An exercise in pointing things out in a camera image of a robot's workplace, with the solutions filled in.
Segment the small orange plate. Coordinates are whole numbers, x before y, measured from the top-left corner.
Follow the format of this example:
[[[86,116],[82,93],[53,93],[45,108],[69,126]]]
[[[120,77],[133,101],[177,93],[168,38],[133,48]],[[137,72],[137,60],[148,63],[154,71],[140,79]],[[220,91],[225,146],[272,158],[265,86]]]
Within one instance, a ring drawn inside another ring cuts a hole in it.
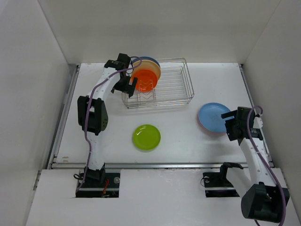
[[[150,92],[152,91],[158,82],[156,74],[149,69],[139,69],[134,71],[131,76],[131,80],[137,78],[135,89],[140,92]]]

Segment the pink plate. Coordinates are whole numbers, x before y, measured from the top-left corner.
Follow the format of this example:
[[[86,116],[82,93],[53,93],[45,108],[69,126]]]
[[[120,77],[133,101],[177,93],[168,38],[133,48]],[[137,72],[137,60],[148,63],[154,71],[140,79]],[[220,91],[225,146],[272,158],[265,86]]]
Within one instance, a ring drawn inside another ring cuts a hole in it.
[[[226,135],[226,132],[222,132],[222,133],[217,133],[217,132],[211,132],[209,130],[207,130],[202,123],[200,122],[199,118],[198,118],[198,114],[196,115],[196,121],[198,122],[198,125],[200,127],[200,130],[205,133],[207,136],[210,137],[222,137]]]

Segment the wire dish rack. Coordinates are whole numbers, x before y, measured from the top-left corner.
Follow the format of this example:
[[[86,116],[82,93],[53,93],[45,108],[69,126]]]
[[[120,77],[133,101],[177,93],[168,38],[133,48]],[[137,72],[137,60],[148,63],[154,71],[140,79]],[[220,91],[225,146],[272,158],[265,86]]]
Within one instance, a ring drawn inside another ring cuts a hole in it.
[[[194,89],[185,58],[160,59],[161,77],[157,82],[137,83],[132,97],[122,94],[128,109],[163,108],[187,105],[194,97]]]

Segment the lime green plate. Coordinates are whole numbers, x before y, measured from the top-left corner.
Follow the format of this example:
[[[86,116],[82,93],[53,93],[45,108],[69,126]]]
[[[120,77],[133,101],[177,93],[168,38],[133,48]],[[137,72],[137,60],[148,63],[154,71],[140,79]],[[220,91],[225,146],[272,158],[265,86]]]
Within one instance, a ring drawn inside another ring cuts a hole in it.
[[[132,134],[133,144],[142,151],[155,149],[161,141],[159,129],[150,124],[138,126]]]

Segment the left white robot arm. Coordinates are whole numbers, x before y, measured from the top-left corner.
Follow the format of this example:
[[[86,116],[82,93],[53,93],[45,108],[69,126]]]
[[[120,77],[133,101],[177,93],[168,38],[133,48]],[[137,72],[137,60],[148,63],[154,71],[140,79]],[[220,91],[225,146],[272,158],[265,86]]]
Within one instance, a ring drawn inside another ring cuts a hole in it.
[[[133,56],[120,53],[117,60],[108,60],[100,79],[91,92],[86,96],[80,96],[77,100],[78,123],[84,131],[89,147],[82,183],[87,178],[96,187],[102,186],[105,182],[105,163],[99,147],[99,135],[108,125],[105,101],[109,94],[116,90],[129,97],[133,96],[138,80],[131,81],[127,74],[127,71],[136,68],[130,65],[133,58]]]

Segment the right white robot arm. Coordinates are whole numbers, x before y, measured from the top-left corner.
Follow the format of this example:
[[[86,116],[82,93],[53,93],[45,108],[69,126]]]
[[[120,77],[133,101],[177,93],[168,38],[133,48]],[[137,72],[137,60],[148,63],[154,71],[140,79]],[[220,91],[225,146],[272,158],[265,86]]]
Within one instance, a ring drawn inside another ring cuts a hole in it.
[[[218,180],[222,185],[233,185],[241,198],[244,218],[252,219],[257,224],[266,221],[282,226],[290,194],[269,166],[261,133],[262,113],[260,106],[254,106],[238,107],[221,115],[225,119],[229,140],[236,140],[245,156],[250,175],[246,175],[240,164],[224,162]]]

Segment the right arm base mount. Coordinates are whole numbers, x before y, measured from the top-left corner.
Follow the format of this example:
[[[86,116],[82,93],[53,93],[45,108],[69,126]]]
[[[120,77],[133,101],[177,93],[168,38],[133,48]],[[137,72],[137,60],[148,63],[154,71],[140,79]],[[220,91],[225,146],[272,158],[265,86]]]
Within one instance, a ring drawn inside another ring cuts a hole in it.
[[[243,170],[244,168],[238,163],[224,162],[220,166],[219,172],[204,172],[201,181],[204,182],[206,198],[227,198],[239,197],[237,191],[231,182],[226,178],[228,169],[237,168]]]

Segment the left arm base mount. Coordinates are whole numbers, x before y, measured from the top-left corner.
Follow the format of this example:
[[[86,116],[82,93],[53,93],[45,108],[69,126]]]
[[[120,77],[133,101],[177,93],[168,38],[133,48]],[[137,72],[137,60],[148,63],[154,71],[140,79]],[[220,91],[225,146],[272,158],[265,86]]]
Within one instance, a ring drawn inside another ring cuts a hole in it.
[[[86,177],[80,187],[84,172],[73,175],[77,180],[76,198],[119,198],[120,171],[107,171],[101,180]]]

